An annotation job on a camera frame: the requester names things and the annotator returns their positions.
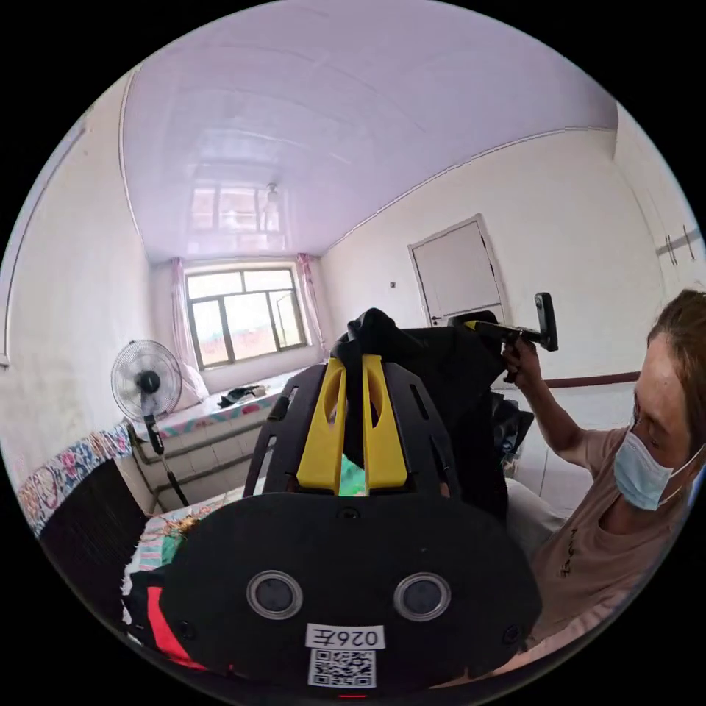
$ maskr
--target surgical mask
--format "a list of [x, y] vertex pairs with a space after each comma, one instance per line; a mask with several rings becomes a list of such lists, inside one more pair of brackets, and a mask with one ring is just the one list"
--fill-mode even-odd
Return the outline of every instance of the surgical mask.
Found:
[[678, 488], [669, 497], [660, 500], [667, 483], [689, 466], [700, 452], [701, 450], [681, 468], [665, 468], [652, 458], [635, 434], [628, 432], [618, 449], [613, 465], [616, 485], [623, 497], [634, 507], [640, 510], [656, 510], [680, 491]]

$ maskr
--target floor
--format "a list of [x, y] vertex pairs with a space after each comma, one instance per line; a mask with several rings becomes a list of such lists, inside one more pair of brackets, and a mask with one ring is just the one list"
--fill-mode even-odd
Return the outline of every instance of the floor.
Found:
[[[590, 388], [553, 390], [559, 404], [585, 429], [616, 429], [630, 422], [632, 383], [597, 385]], [[522, 410], [529, 410], [519, 391], [503, 390]], [[591, 476], [583, 468], [561, 460], [549, 450], [535, 422], [522, 444], [515, 479], [544, 498], [557, 512], [568, 517], [578, 507], [591, 486]]]

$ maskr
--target floral bedspread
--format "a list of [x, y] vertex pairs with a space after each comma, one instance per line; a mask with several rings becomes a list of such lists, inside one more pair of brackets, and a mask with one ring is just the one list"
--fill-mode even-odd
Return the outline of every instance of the floral bedspread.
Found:
[[35, 536], [91, 471], [109, 459], [126, 458], [131, 453], [127, 426], [119, 424], [109, 431], [89, 434], [38, 468], [17, 492]]

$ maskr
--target green fabric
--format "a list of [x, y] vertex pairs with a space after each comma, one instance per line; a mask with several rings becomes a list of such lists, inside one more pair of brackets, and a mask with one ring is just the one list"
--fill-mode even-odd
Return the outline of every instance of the green fabric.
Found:
[[352, 461], [349, 461], [345, 455], [340, 460], [338, 494], [348, 497], [366, 494], [366, 472]]
[[171, 563], [174, 559], [174, 555], [177, 553], [179, 545], [183, 542], [182, 537], [173, 537], [172, 535], [167, 535], [164, 537], [162, 542], [162, 566]]

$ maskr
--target sticker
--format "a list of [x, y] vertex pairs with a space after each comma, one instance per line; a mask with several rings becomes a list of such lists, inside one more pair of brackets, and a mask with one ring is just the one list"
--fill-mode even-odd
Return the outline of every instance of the sticker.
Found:
[[385, 628], [382, 625], [343, 627], [307, 623], [306, 647], [365, 652], [385, 649]]
[[338, 689], [374, 689], [375, 650], [313, 649], [308, 683]]

